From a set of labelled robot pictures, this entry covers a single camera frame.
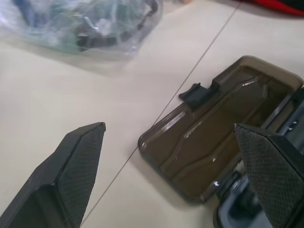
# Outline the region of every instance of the plastic case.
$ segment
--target plastic case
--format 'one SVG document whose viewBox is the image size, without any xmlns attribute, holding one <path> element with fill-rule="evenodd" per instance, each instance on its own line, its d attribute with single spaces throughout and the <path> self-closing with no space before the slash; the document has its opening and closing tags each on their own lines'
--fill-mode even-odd
<svg viewBox="0 0 304 228">
<path fill-rule="evenodd" d="M 185 199 L 216 194 L 217 228 L 304 227 L 302 85 L 297 75 L 242 57 L 210 88 L 194 84 L 181 94 L 184 103 L 140 137 L 140 152 Z"/>
</svg>

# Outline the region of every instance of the black plastic part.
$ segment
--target black plastic part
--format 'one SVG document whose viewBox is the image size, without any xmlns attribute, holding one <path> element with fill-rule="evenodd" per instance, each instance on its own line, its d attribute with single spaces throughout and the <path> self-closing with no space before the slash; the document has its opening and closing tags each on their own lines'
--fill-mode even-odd
<svg viewBox="0 0 304 228">
<path fill-rule="evenodd" d="M 224 228 L 220 221 L 219 208 L 216 208 L 216 211 L 213 213 L 213 226 L 214 228 Z"/>
<path fill-rule="evenodd" d="M 232 186 L 236 181 L 240 180 L 241 174 L 237 171 L 233 171 L 227 175 L 224 181 L 222 181 L 222 187 L 217 191 L 216 195 L 220 200 L 220 203 L 224 202 L 226 198 L 231 194 Z"/>
<path fill-rule="evenodd" d="M 229 214 L 235 219 L 253 219 L 261 211 L 262 207 L 258 203 L 257 197 L 248 185 L 232 205 Z"/>
<path fill-rule="evenodd" d="M 304 11 L 304 2 L 299 0 L 282 0 L 287 6 Z"/>
<path fill-rule="evenodd" d="M 304 89 L 299 89 L 291 102 L 294 111 L 282 124 L 278 133 L 284 135 L 304 155 Z"/>
<path fill-rule="evenodd" d="M 195 111 L 209 100 L 219 90 L 219 87 L 220 86 L 214 82 L 209 89 L 202 87 L 200 83 L 195 83 L 190 90 L 180 94 L 179 98 L 184 101 L 191 110 Z"/>
<path fill-rule="evenodd" d="M 1 228 L 78 228 L 95 183 L 104 123 L 68 133 L 0 217 Z"/>
<path fill-rule="evenodd" d="M 284 137 L 237 124 L 252 189 L 273 228 L 304 227 L 304 156 Z"/>
</svg>

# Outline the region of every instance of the black textured pad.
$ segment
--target black textured pad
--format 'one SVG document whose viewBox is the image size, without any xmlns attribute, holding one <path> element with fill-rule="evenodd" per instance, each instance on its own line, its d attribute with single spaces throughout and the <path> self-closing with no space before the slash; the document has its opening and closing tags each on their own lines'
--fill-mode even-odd
<svg viewBox="0 0 304 228">
<path fill-rule="evenodd" d="M 67 134 L 0 217 L 0 228 L 79 228 L 95 183 L 104 123 Z"/>
<path fill-rule="evenodd" d="M 304 182 L 293 166 L 266 137 L 235 128 L 244 166 L 268 220 L 285 227 L 304 196 Z"/>
</svg>

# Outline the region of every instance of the black plastic tab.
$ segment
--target black plastic tab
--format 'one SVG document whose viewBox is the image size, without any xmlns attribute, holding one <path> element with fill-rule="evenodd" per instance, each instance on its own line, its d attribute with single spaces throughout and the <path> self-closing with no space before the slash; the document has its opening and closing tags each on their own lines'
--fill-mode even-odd
<svg viewBox="0 0 304 228">
<path fill-rule="evenodd" d="M 219 86 L 214 86 L 213 84 L 209 89 L 206 89 L 200 85 L 200 83 L 195 83 L 191 87 L 190 90 L 188 90 L 185 93 L 182 93 L 179 95 L 179 98 L 187 103 L 187 105 L 195 111 L 200 106 L 202 106 L 207 100 L 210 99 L 210 97 L 213 96 L 213 94 L 218 91 Z"/>
<path fill-rule="evenodd" d="M 294 95 L 293 100 L 297 103 L 302 103 L 304 100 L 304 88 L 298 89 Z"/>
</svg>

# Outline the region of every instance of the textured surface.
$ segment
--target textured surface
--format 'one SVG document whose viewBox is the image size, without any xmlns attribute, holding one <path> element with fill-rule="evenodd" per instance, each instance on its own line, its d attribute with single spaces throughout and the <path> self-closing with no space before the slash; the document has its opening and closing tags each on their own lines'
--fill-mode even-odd
<svg viewBox="0 0 304 228">
<path fill-rule="evenodd" d="M 274 228 L 283 227 L 303 197 L 304 183 L 265 137 L 235 128 L 249 182 Z"/>
<path fill-rule="evenodd" d="M 201 57 L 177 94 L 197 82 L 208 87 L 243 55 L 303 76 L 303 19 L 242 3 L 216 37 L 238 3 L 195 0 L 182 6 L 119 67 L 0 44 L 0 213 L 67 132 L 104 121 L 107 132 L 85 216 L 99 203 L 82 228 L 213 228 L 213 209 L 182 202 L 138 151 L 99 199 L 171 98 L 161 118 L 180 104 L 175 93 Z"/>
<path fill-rule="evenodd" d="M 58 181 L 59 194 L 77 228 L 95 183 L 102 136 L 96 128 L 82 137 Z"/>
</svg>

